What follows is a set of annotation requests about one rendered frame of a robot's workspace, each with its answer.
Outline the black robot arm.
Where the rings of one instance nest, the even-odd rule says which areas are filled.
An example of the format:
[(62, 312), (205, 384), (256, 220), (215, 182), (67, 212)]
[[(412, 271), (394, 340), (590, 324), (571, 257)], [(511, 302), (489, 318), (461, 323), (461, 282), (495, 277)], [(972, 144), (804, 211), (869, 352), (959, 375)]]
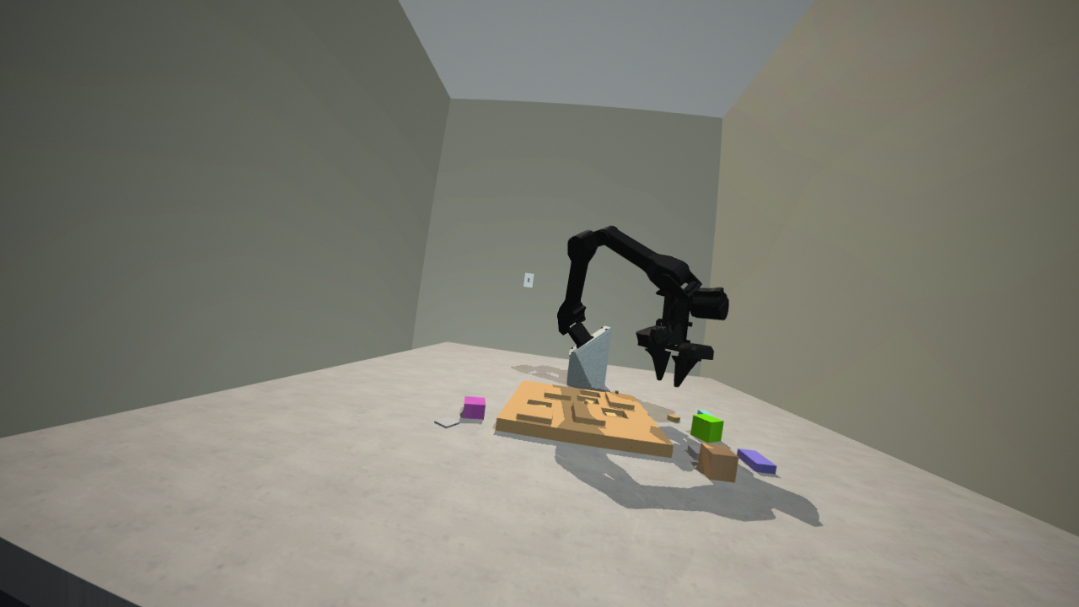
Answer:
[[(596, 232), (588, 230), (569, 238), (566, 250), (572, 263), (566, 284), (566, 299), (556, 314), (559, 333), (563, 336), (569, 333), (572, 341), (577, 343), (577, 349), (583, 343), (595, 337), (582, 325), (586, 321), (586, 306), (582, 306), (581, 298), (588, 264), (601, 245), (605, 245), (647, 273), (650, 281), (659, 288), (656, 293), (664, 296), (663, 314), (689, 318), (691, 313), (691, 316), (696, 316), (697, 319), (723, 321), (726, 319), (729, 303), (723, 287), (702, 287), (702, 282), (696, 279), (695, 274), (689, 271), (689, 265), (684, 261), (672, 256), (652, 252), (648, 247), (628, 237), (616, 226), (599, 229)], [(689, 285), (682, 288), (685, 282)], [(577, 323), (574, 325), (575, 322)], [(573, 326), (570, 328), (571, 325)], [(639, 345), (645, 348), (652, 348), (665, 341), (674, 343), (671, 325), (667, 321), (664, 321), (664, 325), (663, 321), (656, 321), (655, 326), (639, 330), (636, 335)]]

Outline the orange puzzle board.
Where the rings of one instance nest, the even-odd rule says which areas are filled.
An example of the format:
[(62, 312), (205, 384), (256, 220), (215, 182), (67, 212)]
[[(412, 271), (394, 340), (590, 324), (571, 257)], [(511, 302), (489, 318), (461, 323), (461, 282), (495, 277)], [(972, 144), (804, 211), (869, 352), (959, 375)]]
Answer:
[(674, 446), (636, 396), (528, 380), (500, 412), (496, 430), (671, 459)]

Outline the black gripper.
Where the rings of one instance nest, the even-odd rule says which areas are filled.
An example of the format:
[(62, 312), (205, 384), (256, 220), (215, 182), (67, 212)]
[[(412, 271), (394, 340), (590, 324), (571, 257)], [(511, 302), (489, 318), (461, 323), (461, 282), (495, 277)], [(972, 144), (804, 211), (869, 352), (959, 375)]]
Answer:
[[(687, 337), (687, 328), (689, 328), (693, 322), (689, 322), (687, 316), (674, 316), (663, 314), (663, 319), (658, 321), (667, 321), (671, 325), (672, 336), (674, 336), (674, 343), (658, 343), (652, 348), (644, 348), (652, 355), (652, 362), (654, 363), (656, 370), (656, 378), (663, 380), (664, 369), (669, 363), (669, 358), (671, 351), (664, 351), (664, 349), (669, 349), (672, 351), (679, 351), (679, 355), (671, 355), (672, 360), (675, 362), (674, 370), (674, 387), (678, 388), (683, 381), (689, 375), (689, 370), (697, 362), (701, 360), (713, 360), (714, 350), (712, 346), (699, 345), (699, 343), (689, 343)], [(677, 345), (677, 346), (675, 346)]]

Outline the brown cube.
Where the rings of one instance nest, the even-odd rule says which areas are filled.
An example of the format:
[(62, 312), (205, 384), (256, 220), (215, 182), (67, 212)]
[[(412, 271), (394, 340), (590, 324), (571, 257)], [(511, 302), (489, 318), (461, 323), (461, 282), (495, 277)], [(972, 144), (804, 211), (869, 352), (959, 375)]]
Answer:
[(699, 470), (706, 479), (735, 481), (739, 457), (725, 445), (702, 444), (699, 447)]

